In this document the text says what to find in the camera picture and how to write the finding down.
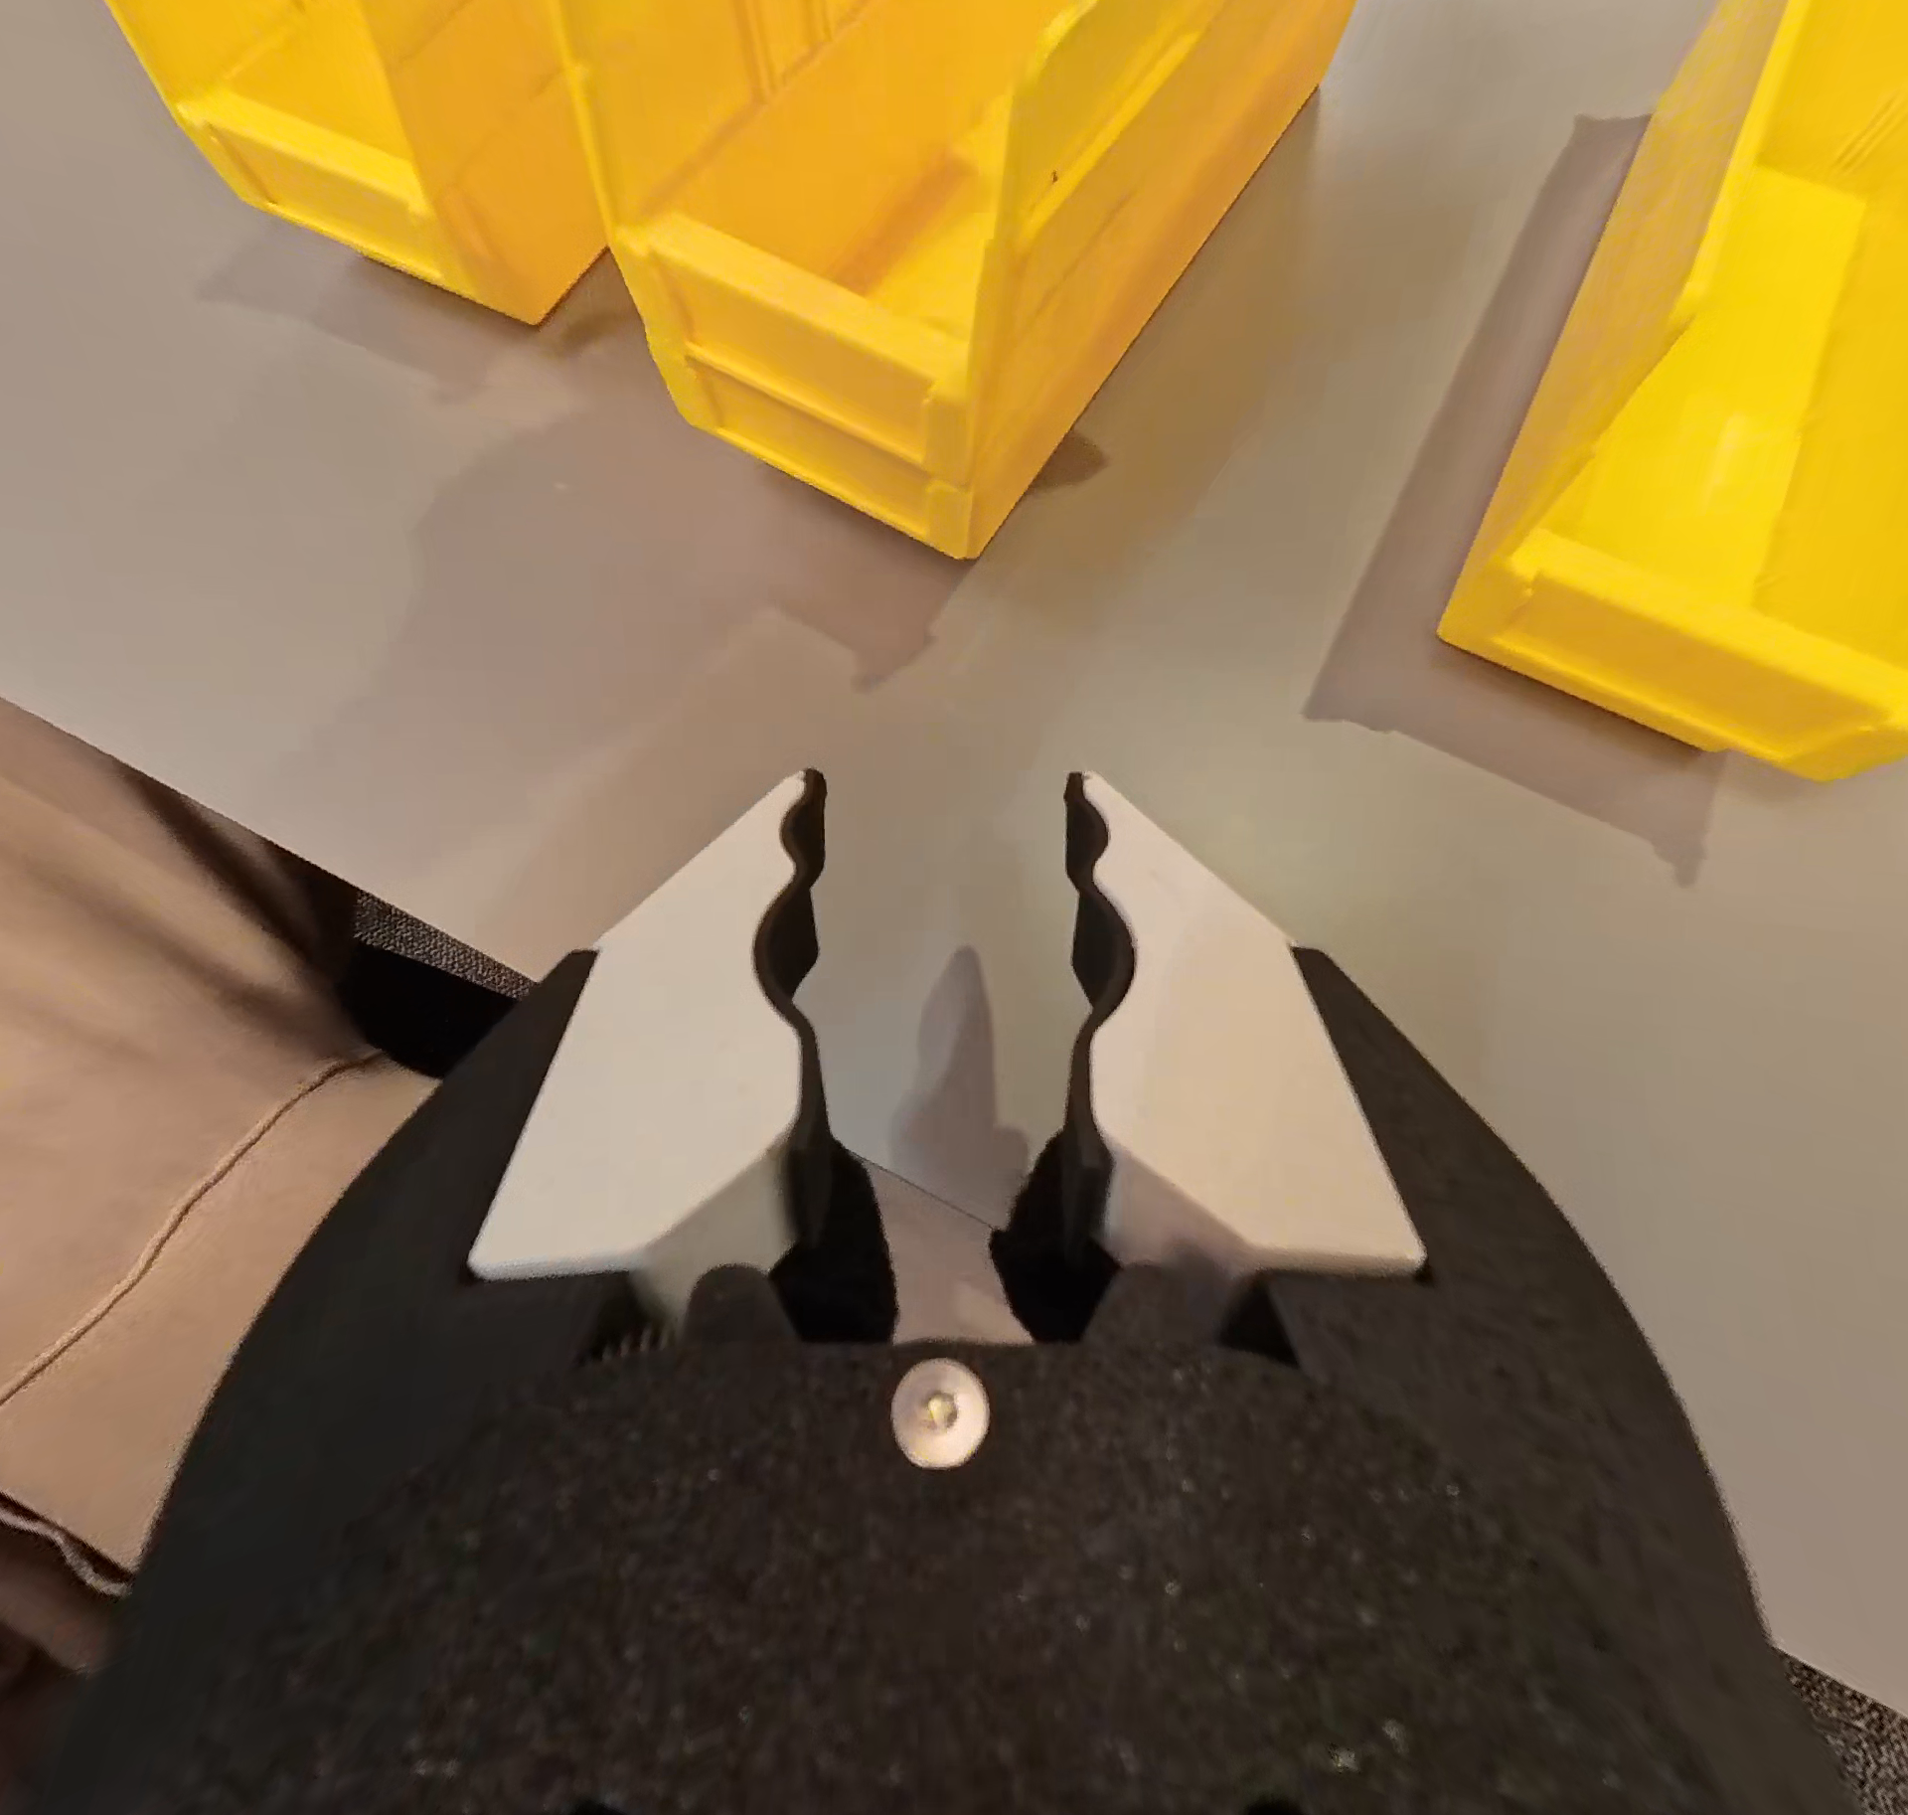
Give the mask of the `grey desk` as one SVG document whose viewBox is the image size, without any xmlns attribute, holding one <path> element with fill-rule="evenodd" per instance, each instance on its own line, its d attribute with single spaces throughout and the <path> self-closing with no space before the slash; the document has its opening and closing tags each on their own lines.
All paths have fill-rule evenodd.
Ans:
<svg viewBox="0 0 1908 1815">
<path fill-rule="evenodd" d="M 538 976 L 800 765 L 840 1132 L 983 1208 L 1105 777 L 1594 1244 L 1778 1640 L 1904 1703 L 1904 765 L 1690 751 L 1435 625 L 1719 0 L 1361 0 L 971 565 L 691 428 L 608 263 L 528 329 L 239 204 L 102 0 L 5 0 L 5 697 Z"/>
</svg>

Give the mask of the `yellow plastic bin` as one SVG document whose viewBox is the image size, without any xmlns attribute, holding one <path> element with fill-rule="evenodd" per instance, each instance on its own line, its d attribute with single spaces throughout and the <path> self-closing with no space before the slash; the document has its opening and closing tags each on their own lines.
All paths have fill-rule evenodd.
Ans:
<svg viewBox="0 0 1908 1815">
<path fill-rule="evenodd" d="M 1907 0 L 1722 0 L 1440 621 L 1707 751 L 1907 751 Z"/>
<path fill-rule="evenodd" d="M 1088 159 L 1241 15 L 1139 179 L 1205 155 L 1241 97 L 1330 59 L 1356 0 L 555 0 L 608 244 L 680 415 L 691 348 L 908 452 L 990 390 L 990 288 L 1032 307 L 1035 241 Z"/>
<path fill-rule="evenodd" d="M 966 407 L 933 399 L 919 447 L 875 443 L 850 426 L 834 395 L 805 409 L 757 390 L 734 353 L 692 345 L 691 370 L 711 385 L 720 416 L 708 431 L 948 558 L 976 558 L 1320 88 L 1332 56 L 1315 46 L 1291 55 L 1289 78 L 1265 78 L 1255 104 L 1226 104 L 1205 155 L 1164 159 L 1181 175 L 1170 195 L 1146 186 L 1143 150 L 1170 147 L 1170 121 L 1193 114 L 1192 95 L 1218 87 L 1218 65 L 1244 52 L 1241 20 L 1167 71 L 1088 159 L 1081 191 L 1035 241 L 1041 257 L 1026 281 L 1032 307 L 1014 318 L 1009 284 L 990 288 L 990 324 L 1001 329 L 990 390 Z"/>
<path fill-rule="evenodd" d="M 237 195 L 523 324 L 603 252 L 551 0 L 104 0 Z"/>
</svg>

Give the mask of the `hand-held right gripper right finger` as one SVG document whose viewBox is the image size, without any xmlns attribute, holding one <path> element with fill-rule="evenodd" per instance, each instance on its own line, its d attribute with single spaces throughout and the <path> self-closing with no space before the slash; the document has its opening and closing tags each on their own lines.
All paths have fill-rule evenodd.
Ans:
<svg viewBox="0 0 1908 1815">
<path fill-rule="evenodd" d="M 1062 1116 L 990 1259 L 1032 1341 L 1159 1269 L 1222 1316 L 1270 1276 L 1420 1279 L 1401 1194 L 1293 940 L 1107 777 L 1062 789 L 1085 1000 Z"/>
</svg>

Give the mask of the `black mesh chair seat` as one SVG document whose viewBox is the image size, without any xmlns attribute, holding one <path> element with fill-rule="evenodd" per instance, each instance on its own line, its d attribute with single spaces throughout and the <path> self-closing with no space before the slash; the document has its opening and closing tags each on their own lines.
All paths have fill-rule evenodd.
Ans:
<svg viewBox="0 0 1908 1815">
<path fill-rule="evenodd" d="M 356 892 L 337 991 L 356 1028 L 397 1064 L 447 1077 L 532 988 L 506 962 Z"/>
</svg>

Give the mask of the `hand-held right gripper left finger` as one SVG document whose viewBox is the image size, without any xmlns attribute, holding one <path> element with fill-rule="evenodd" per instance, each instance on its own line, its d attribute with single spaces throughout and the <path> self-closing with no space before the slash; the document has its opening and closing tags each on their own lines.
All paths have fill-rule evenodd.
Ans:
<svg viewBox="0 0 1908 1815">
<path fill-rule="evenodd" d="M 893 1341 L 871 1175 L 834 1134 L 800 988 L 820 957 L 827 779 L 754 802 L 597 944 L 470 1248 L 483 1280 L 618 1276 L 682 1325 L 724 1269 L 809 1341 Z"/>
</svg>

